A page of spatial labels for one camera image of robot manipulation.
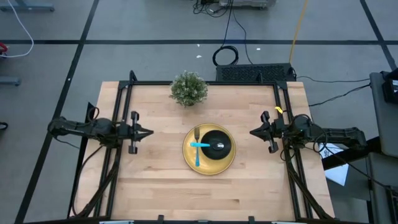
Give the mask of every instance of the fork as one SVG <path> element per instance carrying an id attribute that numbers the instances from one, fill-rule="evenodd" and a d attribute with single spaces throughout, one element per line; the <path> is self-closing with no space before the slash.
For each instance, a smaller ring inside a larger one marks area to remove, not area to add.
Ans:
<path id="1" fill-rule="evenodd" d="M 195 139 L 197 140 L 197 142 L 199 141 L 199 137 L 200 137 L 199 127 L 195 127 Z M 200 162 L 199 162 L 199 147 L 197 147 L 197 160 L 196 160 L 195 165 L 196 166 L 200 166 Z"/>

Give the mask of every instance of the gray floor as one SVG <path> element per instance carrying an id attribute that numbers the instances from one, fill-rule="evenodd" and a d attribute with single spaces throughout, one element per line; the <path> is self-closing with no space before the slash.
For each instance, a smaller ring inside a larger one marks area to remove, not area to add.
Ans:
<path id="1" fill-rule="evenodd" d="M 53 0 L 55 12 L 20 13 L 35 40 L 78 40 L 93 0 Z M 268 11 L 236 10 L 248 39 L 291 40 L 304 0 L 279 0 Z M 366 1 L 385 40 L 398 40 L 396 0 Z M 222 39 L 227 16 L 211 18 L 192 14 L 189 0 L 99 0 L 88 40 Z M 11 13 L 0 12 L 0 41 L 27 39 Z M 231 20 L 229 39 L 243 39 Z M 377 40 L 359 0 L 309 0 L 298 35 L 300 40 Z M 9 45 L 9 54 L 25 52 L 29 45 Z M 215 79 L 211 57 L 220 45 L 85 45 L 62 110 L 68 119 L 82 120 L 87 102 L 96 103 L 101 82 L 127 79 L 133 69 L 139 80 L 171 80 L 184 70 Z M 239 63 L 247 64 L 244 45 L 236 45 Z M 388 46 L 398 60 L 398 46 Z M 51 120 L 76 45 L 37 44 L 30 55 L 0 60 L 0 74 L 22 78 L 22 85 L 0 86 L 0 120 L 9 123 L 0 135 L 0 223 L 12 223 L 21 204 Z M 254 63 L 284 63 L 289 45 L 248 45 Z M 229 52 L 219 63 L 233 59 Z M 298 76 L 319 80 L 355 80 L 371 72 L 390 70 L 378 45 L 297 45 L 292 62 Z M 364 83 L 322 84 L 302 79 L 309 103 L 318 103 Z M 319 125 L 331 128 L 357 126 L 368 139 L 377 136 L 370 88 L 312 108 Z M 68 137 L 72 143 L 79 139 Z M 78 151 L 52 142 L 25 221 L 65 218 Z M 333 206 L 342 220 L 363 221 L 364 200 L 352 199 L 329 184 Z M 355 204 L 356 210 L 349 211 Z"/>

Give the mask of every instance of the potted plant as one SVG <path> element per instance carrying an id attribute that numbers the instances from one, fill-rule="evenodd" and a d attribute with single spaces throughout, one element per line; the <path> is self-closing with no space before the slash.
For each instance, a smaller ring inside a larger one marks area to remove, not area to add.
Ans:
<path id="1" fill-rule="evenodd" d="M 207 84 L 197 72 L 184 71 L 177 75 L 171 84 L 171 98 L 182 106 L 193 106 L 201 103 L 207 97 Z"/>

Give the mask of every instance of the white cable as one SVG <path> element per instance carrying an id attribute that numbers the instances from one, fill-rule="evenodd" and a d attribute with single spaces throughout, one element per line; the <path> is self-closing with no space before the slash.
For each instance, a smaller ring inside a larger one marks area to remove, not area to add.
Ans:
<path id="1" fill-rule="evenodd" d="M 30 49 L 28 50 L 28 52 L 21 54 L 21 55 L 11 55 L 11 56 L 7 56 L 7 55 L 0 55 L 0 57 L 4 57 L 4 58 L 16 58 L 16 57 L 23 57 L 26 56 L 30 53 L 30 51 L 32 51 L 34 44 L 33 38 L 30 36 L 29 32 L 26 30 L 25 26 L 22 24 L 21 20 L 18 17 L 17 11 L 15 11 L 14 6 L 12 6 L 10 0 L 7 0 L 8 4 L 11 6 L 11 9 L 14 11 L 15 16 L 17 17 L 17 20 L 19 22 L 19 24 L 22 26 L 22 28 L 24 28 L 26 34 L 29 36 L 30 40 L 32 41 L 32 46 L 30 46 Z"/>

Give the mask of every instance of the black bowl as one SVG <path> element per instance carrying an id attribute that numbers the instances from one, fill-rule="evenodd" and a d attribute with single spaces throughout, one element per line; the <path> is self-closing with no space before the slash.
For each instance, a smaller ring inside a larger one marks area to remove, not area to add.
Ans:
<path id="1" fill-rule="evenodd" d="M 231 152 L 232 144 L 227 134 L 219 130 L 207 132 L 200 141 L 210 147 L 201 147 L 205 156 L 210 159 L 224 159 Z"/>

